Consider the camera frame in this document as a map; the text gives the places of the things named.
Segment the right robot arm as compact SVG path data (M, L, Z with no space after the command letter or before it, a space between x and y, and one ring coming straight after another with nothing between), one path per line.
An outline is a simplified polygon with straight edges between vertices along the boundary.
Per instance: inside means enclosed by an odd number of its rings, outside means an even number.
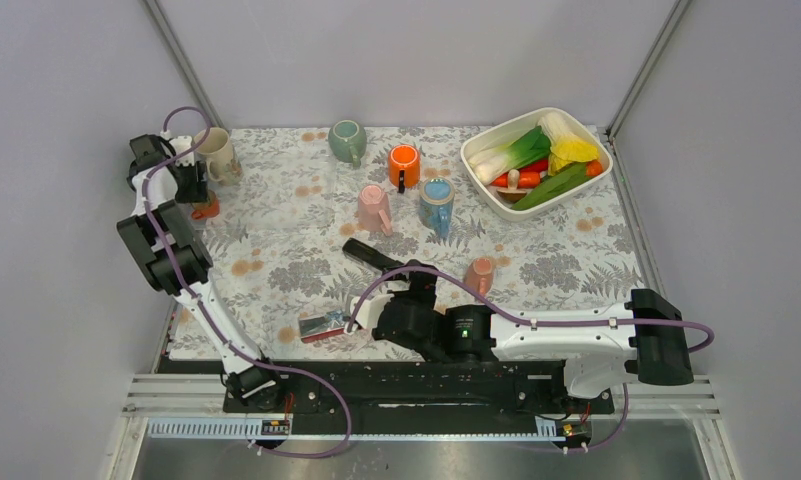
M560 361L551 402L573 412L625 383L682 386L694 380L690 323L658 292L634 289L623 303L586 310L519 311L476 294L475 303L435 308L436 286L459 280L409 263L386 271L350 302L352 323L428 362Z

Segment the small orange cup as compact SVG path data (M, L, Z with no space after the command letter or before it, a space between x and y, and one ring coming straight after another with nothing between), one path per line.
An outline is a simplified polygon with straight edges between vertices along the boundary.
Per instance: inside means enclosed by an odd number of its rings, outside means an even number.
M209 191L205 201L192 203L191 208L193 220L205 220L216 217L220 213L220 202L216 193Z

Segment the cream ceramic mug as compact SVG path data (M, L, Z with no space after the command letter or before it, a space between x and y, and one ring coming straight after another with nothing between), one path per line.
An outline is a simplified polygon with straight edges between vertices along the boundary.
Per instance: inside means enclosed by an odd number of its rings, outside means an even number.
M212 127L208 133L199 132L193 137L196 152L205 160L208 177L220 186L237 185L243 170L227 130Z

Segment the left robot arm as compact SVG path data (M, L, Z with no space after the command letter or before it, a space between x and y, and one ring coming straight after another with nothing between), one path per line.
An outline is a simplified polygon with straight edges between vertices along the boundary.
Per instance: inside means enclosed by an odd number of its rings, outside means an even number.
M210 275L213 265L185 213L209 205L204 165L192 139L146 134L131 140L128 183L136 194L132 214L117 232L149 285L173 297L201 324L222 360L228 398L244 407L272 411L285 401L286 385L266 369L268 358L233 318Z

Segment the salmon pink printed mug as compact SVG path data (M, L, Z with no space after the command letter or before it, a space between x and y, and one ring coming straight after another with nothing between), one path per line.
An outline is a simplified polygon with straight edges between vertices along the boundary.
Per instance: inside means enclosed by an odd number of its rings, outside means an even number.
M495 276L496 263L492 257L478 257L471 261L463 277L464 284L474 292L486 296Z

